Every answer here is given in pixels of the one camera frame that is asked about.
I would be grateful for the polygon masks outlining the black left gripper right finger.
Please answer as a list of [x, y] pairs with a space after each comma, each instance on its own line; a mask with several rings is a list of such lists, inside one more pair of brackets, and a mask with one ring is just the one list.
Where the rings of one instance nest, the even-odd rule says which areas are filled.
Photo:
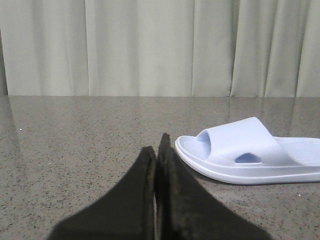
[[262, 228], [209, 194], [161, 137], [156, 162], [156, 230], [160, 240], [267, 240]]

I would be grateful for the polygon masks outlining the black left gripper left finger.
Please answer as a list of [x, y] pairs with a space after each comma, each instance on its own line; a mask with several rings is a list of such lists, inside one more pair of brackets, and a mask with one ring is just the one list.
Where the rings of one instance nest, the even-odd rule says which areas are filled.
[[156, 156], [143, 147], [125, 176], [99, 200], [59, 222], [50, 240], [153, 240]]

